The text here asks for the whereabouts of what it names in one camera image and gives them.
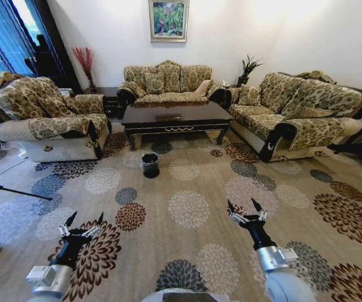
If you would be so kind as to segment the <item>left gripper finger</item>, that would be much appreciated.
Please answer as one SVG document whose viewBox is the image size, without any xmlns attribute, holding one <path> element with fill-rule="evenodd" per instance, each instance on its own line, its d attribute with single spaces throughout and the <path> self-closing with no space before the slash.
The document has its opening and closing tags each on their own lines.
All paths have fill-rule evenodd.
<svg viewBox="0 0 362 302">
<path fill-rule="evenodd" d="M 68 217 L 63 225 L 59 225 L 59 232 L 61 237 L 68 237 L 71 234 L 69 227 L 72 225 L 76 215 L 77 212 L 75 211 L 72 215 L 70 215 L 70 217 Z"/>
<path fill-rule="evenodd" d="M 96 226 L 91 227 L 89 230 L 87 230 L 87 231 L 85 231 L 83 233 L 84 237 L 86 237 L 86 238 L 88 238 L 88 237 L 94 238 L 94 237 L 98 237 L 101 234 L 101 232 L 102 232 L 101 225 L 102 225 L 102 222 L 103 222 L 103 215 L 104 215 L 104 213 L 102 212 L 101 215 L 99 216 L 99 219 L 97 221 Z"/>
</svg>

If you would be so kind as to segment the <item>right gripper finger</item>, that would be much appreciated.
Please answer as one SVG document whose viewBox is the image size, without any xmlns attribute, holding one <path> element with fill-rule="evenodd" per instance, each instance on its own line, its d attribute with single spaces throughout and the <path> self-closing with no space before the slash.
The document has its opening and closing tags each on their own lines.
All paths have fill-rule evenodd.
<svg viewBox="0 0 362 302">
<path fill-rule="evenodd" d="M 268 212 L 266 210 L 263 210 L 262 206 L 254 198 L 251 198 L 251 201 L 252 201 L 256 211 L 259 213 L 259 216 L 257 219 L 259 221 L 266 221 Z"/>
<path fill-rule="evenodd" d="M 247 223 L 247 219 L 235 211 L 234 206 L 229 200 L 227 201 L 227 204 L 228 204 L 227 213 L 232 220 L 236 221 L 237 223 Z"/>
</svg>

